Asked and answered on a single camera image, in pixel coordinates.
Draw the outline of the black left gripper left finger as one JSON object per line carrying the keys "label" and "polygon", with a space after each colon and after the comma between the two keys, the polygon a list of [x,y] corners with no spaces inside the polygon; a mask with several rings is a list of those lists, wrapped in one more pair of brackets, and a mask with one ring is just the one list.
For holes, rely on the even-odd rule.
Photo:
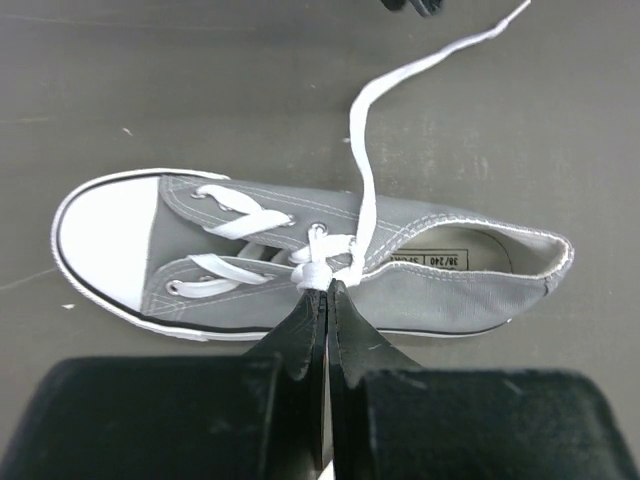
{"label": "black left gripper left finger", "polygon": [[323,467],[327,297],[240,356],[84,357],[41,380],[5,479],[312,479]]}

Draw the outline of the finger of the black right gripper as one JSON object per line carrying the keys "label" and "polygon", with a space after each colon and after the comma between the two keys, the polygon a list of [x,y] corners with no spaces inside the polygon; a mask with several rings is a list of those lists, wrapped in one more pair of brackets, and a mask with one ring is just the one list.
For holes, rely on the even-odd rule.
{"label": "finger of the black right gripper", "polygon": [[437,15],[444,4],[444,0],[410,0],[411,5],[422,17]]}
{"label": "finger of the black right gripper", "polygon": [[404,8],[404,0],[382,0],[382,4],[389,11],[400,11]]}

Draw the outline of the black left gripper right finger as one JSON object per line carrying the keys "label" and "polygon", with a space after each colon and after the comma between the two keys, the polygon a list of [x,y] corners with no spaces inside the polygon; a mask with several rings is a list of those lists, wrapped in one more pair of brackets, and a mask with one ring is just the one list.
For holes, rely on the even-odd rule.
{"label": "black left gripper right finger", "polygon": [[597,385],[569,370],[420,366],[327,295],[334,473],[339,479],[635,479]]}

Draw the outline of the grey sneaker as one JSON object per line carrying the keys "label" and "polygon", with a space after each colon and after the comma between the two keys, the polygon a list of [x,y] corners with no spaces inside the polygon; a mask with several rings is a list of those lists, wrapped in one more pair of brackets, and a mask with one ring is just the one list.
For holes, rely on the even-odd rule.
{"label": "grey sneaker", "polygon": [[[74,288],[125,321],[170,337],[253,341],[299,300],[308,236],[327,265],[351,263],[353,193],[265,185],[185,169],[88,181],[60,204],[51,250]],[[478,335],[553,292],[574,259],[563,236],[473,212],[377,198],[357,309],[385,333]]]}

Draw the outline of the white shoelace of shoe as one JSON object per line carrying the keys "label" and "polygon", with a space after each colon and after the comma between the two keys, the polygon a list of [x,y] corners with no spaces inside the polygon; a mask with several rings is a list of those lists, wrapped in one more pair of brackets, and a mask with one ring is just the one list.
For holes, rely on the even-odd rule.
{"label": "white shoelace of shoe", "polygon": [[[371,106],[403,81],[430,69],[453,53],[499,36],[529,5],[528,1],[524,1],[495,27],[459,39],[427,57],[398,67],[371,80],[361,89],[349,110],[351,155],[362,180],[356,231],[353,235],[330,234],[325,225],[312,224],[307,232],[307,245],[290,255],[290,261],[295,264],[291,281],[297,289],[326,291],[334,279],[354,286],[363,278],[365,254],[377,223],[374,174],[366,149],[366,127]],[[265,209],[248,195],[223,186],[204,185],[196,189],[192,196],[196,199],[210,197],[222,210],[239,215],[235,220],[205,229],[208,233],[229,240],[244,239],[293,223],[288,214]],[[169,294],[200,299],[227,293],[242,284],[262,285],[271,280],[269,276],[236,267],[214,254],[191,255],[189,260],[214,278],[201,282],[171,280],[166,284]]]}

